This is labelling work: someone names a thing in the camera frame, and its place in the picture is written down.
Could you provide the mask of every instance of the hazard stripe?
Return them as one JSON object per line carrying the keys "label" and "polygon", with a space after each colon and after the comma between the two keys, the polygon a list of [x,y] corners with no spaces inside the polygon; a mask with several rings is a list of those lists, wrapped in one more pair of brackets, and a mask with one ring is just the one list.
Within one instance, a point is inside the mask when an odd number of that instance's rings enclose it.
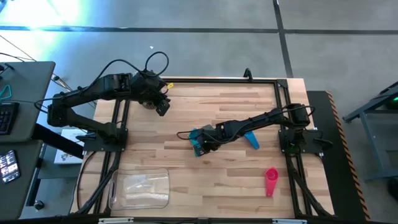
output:
{"label": "hazard stripe", "polygon": [[340,119],[339,119],[339,116],[338,116],[338,113],[337,113],[337,109],[336,109],[336,106],[335,106],[335,101],[333,100],[333,96],[331,95],[331,93],[329,91],[326,91],[326,92],[328,93],[328,96],[329,96],[329,101],[330,101],[330,104],[331,104],[333,115],[335,116],[335,119],[336,119],[336,125],[337,125],[338,131],[340,133],[340,138],[341,138],[341,142],[343,143],[343,146],[344,146],[344,151],[346,152],[348,165],[349,165],[349,168],[350,168],[350,171],[351,171],[351,175],[353,176],[353,180],[354,180],[354,184],[355,184],[355,187],[356,187],[357,194],[359,196],[359,200],[361,201],[361,204],[362,204],[362,209],[363,209],[363,212],[365,214],[365,219],[366,219],[366,221],[370,221],[371,217],[369,216],[368,208],[366,207],[366,203],[365,203],[365,199],[363,197],[362,189],[361,189],[361,186],[359,185],[358,175],[356,174],[356,171],[355,171],[354,163],[353,163],[353,160],[351,158],[351,153],[348,150],[347,140],[345,138],[343,128],[341,127]]}

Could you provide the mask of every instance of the wooden table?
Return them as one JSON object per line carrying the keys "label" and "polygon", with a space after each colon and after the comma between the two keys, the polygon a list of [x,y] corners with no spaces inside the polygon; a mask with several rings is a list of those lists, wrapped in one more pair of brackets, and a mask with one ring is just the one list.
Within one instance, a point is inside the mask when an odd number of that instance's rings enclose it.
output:
{"label": "wooden table", "polygon": [[[288,79],[288,84],[291,102],[308,105],[303,79]],[[112,216],[294,217],[286,161],[280,153],[277,138],[279,126],[272,125],[254,132],[260,144],[258,150],[241,138],[201,157],[194,156],[189,141],[175,135],[177,131],[189,131],[228,119],[246,119],[270,111],[277,107],[272,85],[175,83],[167,95],[171,99],[171,107],[164,117],[136,102],[130,104],[129,138],[119,168],[168,169],[169,204],[158,209],[112,211]],[[114,101],[99,101],[95,120],[110,122],[113,107]],[[81,204],[98,185],[103,157],[104,153],[97,153],[83,173]],[[309,189],[323,207],[333,213],[321,160],[312,154],[303,154],[302,157]],[[279,171],[279,180],[271,198],[265,196],[264,186],[264,171],[270,167]],[[297,188],[300,208],[304,212],[302,194]],[[108,191],[103,197],[103,208],[107,196]],[[71,211],[76,210],[75,202]]]}

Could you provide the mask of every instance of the phone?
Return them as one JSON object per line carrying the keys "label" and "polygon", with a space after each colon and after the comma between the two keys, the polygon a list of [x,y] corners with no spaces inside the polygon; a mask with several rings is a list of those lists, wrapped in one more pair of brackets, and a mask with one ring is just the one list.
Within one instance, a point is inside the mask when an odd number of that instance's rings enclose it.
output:
{"label": "phone", "polygon": [[20,176],[14,150],[10,150],[7,154],[0,156],[0,169],[2,182],[5,184]]}

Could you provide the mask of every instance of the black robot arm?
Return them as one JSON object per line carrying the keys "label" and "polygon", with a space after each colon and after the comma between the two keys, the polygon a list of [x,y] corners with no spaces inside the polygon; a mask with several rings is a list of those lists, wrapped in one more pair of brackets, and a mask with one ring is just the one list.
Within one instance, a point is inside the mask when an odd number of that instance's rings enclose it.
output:
{"label": "black robot arm", "polygon": [[132,100],[138,101],[147,109],[156,109],[163,116],[168,108],[169,99],[161,92],[166,83],[153,72],[144,71],[135,74],[121,73],[105,75],[88,87],[79,87],[68,93],[58,93],[53,96],[49,106],[47,122],[51,126],[74,126],[97,133],[104,143],[116,142],[119,138],[118,129],[114,123],[100,123],[76,114],[72,107],[102,100]]}
{"label": "black robot arm", "polygon": [[[268,113],[242,121],[231,120],[218,123],[215,128],[212,125],[206,125],[201,129],[190,131],[188,139],[193,144],[195,154],[202,156],[217,150],[222,144],[237,140],[248,131],[273,124],[281,124],[291,130],[304,129],[310,124],[306,108],[308,106],[290,104],[285,108],[275,108]],[[285,117],[284,113],[288,113],[289,118]]]}

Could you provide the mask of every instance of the transparent bin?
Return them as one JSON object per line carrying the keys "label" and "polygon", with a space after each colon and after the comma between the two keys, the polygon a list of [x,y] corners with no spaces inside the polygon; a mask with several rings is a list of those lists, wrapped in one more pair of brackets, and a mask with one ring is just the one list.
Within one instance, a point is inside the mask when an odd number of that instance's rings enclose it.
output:
{"label": "transparent bin", "polygon": [[109,188],[109,207],[112,210],[164,208],[169,194],[167,169],[117,170]]}

